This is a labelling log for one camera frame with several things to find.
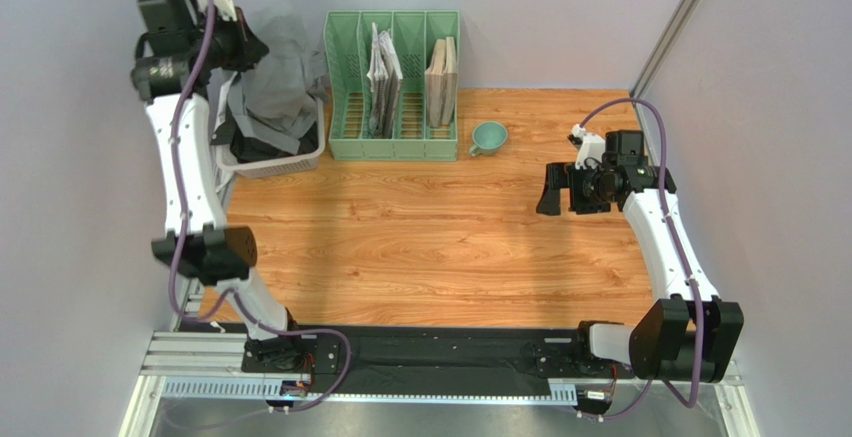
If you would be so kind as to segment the grey long sleeve shirt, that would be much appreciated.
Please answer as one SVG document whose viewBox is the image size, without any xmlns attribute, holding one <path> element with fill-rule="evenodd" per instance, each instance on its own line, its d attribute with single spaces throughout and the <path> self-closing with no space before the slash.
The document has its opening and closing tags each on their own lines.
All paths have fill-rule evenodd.
<svg viewBox="0 0 852 437">
<path fill-rule="evenodd" d="M 309 47 L 303 19 L 288 4 L 251 14 L 248 25 L 269 54 L 255 69 L 227 76 L 217 128 L 231 124 L 245 137 L 280 149 L 291 144 L 295 151 L 298 139 L 316 122 L 315 98 L 327 99 L 323 73 L 316 68 L 320 54 Z"/>
</svg>

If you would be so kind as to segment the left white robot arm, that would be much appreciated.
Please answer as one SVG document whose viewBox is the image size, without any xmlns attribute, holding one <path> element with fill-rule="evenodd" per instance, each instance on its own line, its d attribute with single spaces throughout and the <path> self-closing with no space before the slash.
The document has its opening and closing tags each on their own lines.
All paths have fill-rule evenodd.
<svg viewBox="0 0 852 437">
<path fill-rule="evenodd" d="M 137 0 L 146 31 L 136 44 L 131 81 L 155 133 L 167 214 L 165 235 L 151 243 L 168 266 L 168 299 L 187 320 L 177 280 L 196 280 L 229 302 L 245 324 L 246 371 L 263 366 L 307 374 L 313 359 L 297 323 L 262 281 L 257 246 L 247 226 L 228 225 L 215 189 L 206 86 L 212 71 L 247 71 L 269 49 L 240 9 L 228 17 L 198 0 Z"/>
</svg>

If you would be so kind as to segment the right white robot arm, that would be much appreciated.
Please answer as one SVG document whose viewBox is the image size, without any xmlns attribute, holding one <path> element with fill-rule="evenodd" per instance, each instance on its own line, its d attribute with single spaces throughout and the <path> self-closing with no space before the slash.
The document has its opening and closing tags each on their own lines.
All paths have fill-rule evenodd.
<svg viewBox="0 0 852 437">
<path fill-rule="evenodd" d="M 582 322 L 581 361 L 618 362 L 646 380 L 721 381 L 744 315 L 738 303 L 720 297 L 698 262 L 676 210 L 673 178 L 662 165 L 650 164 L 640 131 L 601 136 L 576 125 L 568 139 L 577 157 L 547 165 L 537 213 L 621 212 L 637 239 L 654 298 L 633 327 Z"/>
</svg>

